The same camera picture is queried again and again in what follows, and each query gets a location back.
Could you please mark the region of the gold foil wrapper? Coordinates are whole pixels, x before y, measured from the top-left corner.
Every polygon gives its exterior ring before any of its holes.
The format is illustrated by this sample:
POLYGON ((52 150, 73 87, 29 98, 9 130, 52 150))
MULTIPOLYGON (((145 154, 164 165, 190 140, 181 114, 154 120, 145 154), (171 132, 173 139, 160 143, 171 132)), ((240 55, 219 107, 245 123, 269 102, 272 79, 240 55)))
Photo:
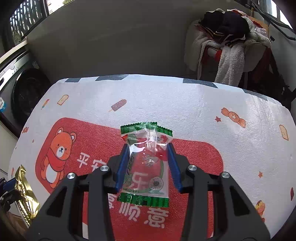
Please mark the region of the gold foil wrapper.
POLYGON ((20 200, 16 202, 16 205, 26 225, 30 226, 40 210, 40 203, 27 181, 26 170, 22 165, 17 169, 15 179, 15 190, 17 190, 21 196, 20 200))

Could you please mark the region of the green red snack packet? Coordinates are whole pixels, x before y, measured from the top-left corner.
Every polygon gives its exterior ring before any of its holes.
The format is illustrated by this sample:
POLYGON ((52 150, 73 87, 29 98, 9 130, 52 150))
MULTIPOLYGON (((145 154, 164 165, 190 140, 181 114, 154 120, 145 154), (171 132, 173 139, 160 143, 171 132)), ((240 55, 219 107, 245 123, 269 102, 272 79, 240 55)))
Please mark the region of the green red snack packet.
POLYGON ((139 206, 169 207, 168 145, 173 131, 156 122, 120 127, 129 160, 117 200, 139 206))

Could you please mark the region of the white cartoon foam mat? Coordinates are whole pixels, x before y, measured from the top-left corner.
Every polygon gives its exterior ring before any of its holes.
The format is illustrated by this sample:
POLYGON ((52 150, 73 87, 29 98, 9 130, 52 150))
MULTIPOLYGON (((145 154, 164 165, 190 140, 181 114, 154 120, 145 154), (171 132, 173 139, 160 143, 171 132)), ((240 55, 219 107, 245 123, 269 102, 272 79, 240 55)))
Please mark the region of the white cartoon foam mat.
POLYGON ((222 84, 62 79, 9 172, 26 240, 270 240, 295 210, 295 122, 222 84))

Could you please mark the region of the grey washing machine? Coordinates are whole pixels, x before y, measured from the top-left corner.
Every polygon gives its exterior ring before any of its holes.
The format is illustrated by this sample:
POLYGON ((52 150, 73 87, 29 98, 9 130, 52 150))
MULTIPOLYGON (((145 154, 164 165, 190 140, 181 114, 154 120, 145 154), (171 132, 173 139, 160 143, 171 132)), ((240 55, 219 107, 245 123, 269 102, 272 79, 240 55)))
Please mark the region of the grey washing machine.
POLYGON ((16 137, 50 87, 29 50, 18 50, 1 63, 1 122, 16 137))

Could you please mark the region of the black exercise bike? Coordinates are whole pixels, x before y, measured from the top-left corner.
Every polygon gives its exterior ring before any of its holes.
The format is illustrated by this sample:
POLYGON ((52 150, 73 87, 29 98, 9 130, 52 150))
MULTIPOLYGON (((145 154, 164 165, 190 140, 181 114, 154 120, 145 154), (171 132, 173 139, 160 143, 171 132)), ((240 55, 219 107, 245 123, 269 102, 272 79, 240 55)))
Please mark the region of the black exercise bike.
POLYGON ((287 99, 289 109, 295 113, 295 41, 289 37, 295 37, 295 1, 254 1, 260 10, 273 16, 276 11, 276 20, 290 25, 284 28, 277 24, 269 23, 269 33, 275 38, 271 44, 279 73, 288 86, 287 99))

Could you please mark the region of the geometric pattern folded mat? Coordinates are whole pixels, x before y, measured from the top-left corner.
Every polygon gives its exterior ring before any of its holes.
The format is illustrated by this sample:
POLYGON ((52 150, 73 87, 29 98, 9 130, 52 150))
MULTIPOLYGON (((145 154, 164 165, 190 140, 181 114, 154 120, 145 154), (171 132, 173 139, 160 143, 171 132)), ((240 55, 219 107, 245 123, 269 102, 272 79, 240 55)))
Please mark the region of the geometric pattern folded mat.
POLYGON ((60 81, 65 83, 78 83, 83 81, 92 82, 92 81, 121 81, 121 80, 139 80, 140 82, 157 81, 157 82, 170 82, 170 83, 199 84, 207 87, 227 90, 230 92, 251 94, 265 101, 269 101, 271 103, 282 106, 282 104, 279 101, 254 91, 241 89, 239 87, 229 86, 225 84, 215 83, 215 82, 209 82, 204 80, 194 80, 190 78, 180 78, 180 77, 171 77, 171 76, 153 76, 153 75, 141 75, 141 74, 119 74, 119 75, 106 75, 106 76, 95 76, 95 77, 65 78, 60 81))

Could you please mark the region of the chair piled with clothes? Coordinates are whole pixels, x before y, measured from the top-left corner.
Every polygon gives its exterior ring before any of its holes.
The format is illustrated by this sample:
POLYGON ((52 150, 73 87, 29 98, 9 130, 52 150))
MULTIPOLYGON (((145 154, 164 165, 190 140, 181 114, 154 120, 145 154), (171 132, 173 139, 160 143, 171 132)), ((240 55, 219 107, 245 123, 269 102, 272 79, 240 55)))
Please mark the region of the chair piled with clothes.
POLYGON ((207 11, 187 30, 184 63, 200 79, 204 59, 216 58, 214 82, 237 87, 243 73, 258 65, 271 48, 268 30, 257 19, 237 9, 207 11))

